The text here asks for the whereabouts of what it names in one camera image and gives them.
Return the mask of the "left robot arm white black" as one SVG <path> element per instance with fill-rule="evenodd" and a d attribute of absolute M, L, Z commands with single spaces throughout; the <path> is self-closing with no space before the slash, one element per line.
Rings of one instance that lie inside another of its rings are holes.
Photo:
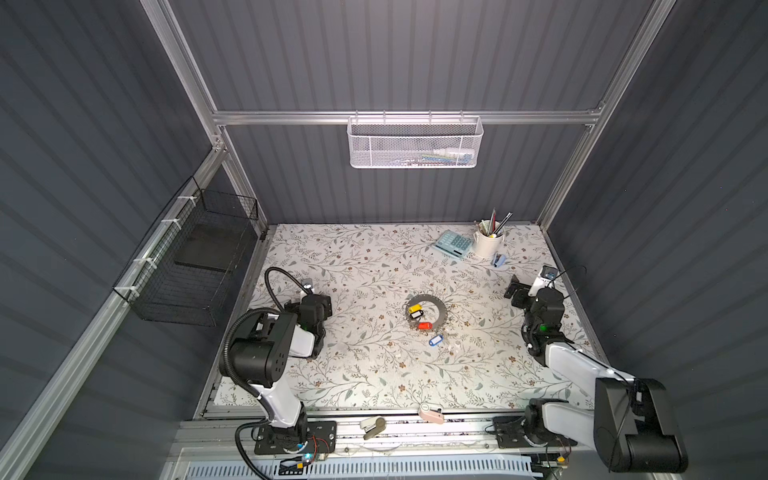
<path fill-rule="evenodd" d="M 281 303 L 270 282 L 273 273 L 298 286 L 303 297 Z M 250 309 L 228 327 L 218 368 L 222 376 L 255 398 L 263 409 L 265 419 L 256 427 L 264 438 L 281 448 L 298 450 L 309 436 L 306 407 L 283 375 L 289 359 L 315 359 L 321 353 L 326 321 L 333 315 L 332 299 L 314 292 L 280 267 L 267 268 L 264 283 L 275 306 Z"/>

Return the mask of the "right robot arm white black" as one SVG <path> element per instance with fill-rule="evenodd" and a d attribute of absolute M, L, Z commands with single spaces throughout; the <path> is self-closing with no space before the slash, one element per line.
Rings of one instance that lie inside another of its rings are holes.
<path fill-rule="evenodd" d="M 512 278 L 504 296 L 521 309 L 521 338 L 530 356 L 580 388 L 590 409 L 563 399 L 530 400 L 518 428 L 535 447 L 568 441 L 594 450 L 611 472 L 683 473 L 689 457 L 665 386 L 598 360 L 562 332 L 565 295 L 559 271 L 544 266 L 532 284 Z"/>

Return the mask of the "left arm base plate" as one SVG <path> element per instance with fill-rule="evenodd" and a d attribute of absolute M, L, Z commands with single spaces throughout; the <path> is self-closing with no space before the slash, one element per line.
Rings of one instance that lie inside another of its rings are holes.
<path fill-rule="evenodd" d="M 252 434 L 256 455 L 333 453 L 337 437 L 334 421 L 313 421 L 300 418 L 292 427 L 258 427 Z"/>

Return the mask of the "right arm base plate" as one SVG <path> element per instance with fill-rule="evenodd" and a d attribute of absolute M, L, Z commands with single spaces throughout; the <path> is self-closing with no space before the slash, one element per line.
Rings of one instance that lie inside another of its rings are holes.
<path fill-rule="evenodd" d="M 577 445 L 575 440 L 547 430 L 538 417 L 494 417 L 491 433 L 500 448 L 565 447 L 569 450 Z"/>

